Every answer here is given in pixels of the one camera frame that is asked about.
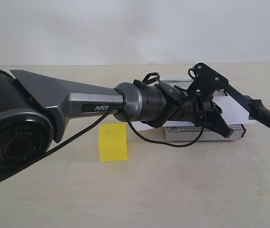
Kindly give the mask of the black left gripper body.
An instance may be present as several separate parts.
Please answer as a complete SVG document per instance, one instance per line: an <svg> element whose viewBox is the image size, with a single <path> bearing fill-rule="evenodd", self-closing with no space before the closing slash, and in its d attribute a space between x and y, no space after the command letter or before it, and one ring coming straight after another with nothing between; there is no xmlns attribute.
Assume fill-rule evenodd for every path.
<svg viewBox="0 0 270 228"><path fill-rule="evenodd" d="M216 128L223 125L221 108L211 99L206 102L200 92L177 88L181 96L181 105L173 114L173 121L190 122L195 126L205 124L206 128Z"/></svg>

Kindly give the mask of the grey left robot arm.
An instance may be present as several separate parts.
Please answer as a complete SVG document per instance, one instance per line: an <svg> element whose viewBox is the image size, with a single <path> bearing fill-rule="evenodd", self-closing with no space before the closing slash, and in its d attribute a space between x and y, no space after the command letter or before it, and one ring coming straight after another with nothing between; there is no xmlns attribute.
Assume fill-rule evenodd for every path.
<svg viewBox="0 0 270 228"><path fill-rule="evenodd" d="M160 128L168 121L190 122L228 138L232 128L213 101L215 87L196 76L188 89L161 82L157 72L114 88L73 82L26 70L0 69L0 181L50 155L70 120L113 115Z"/></svg>

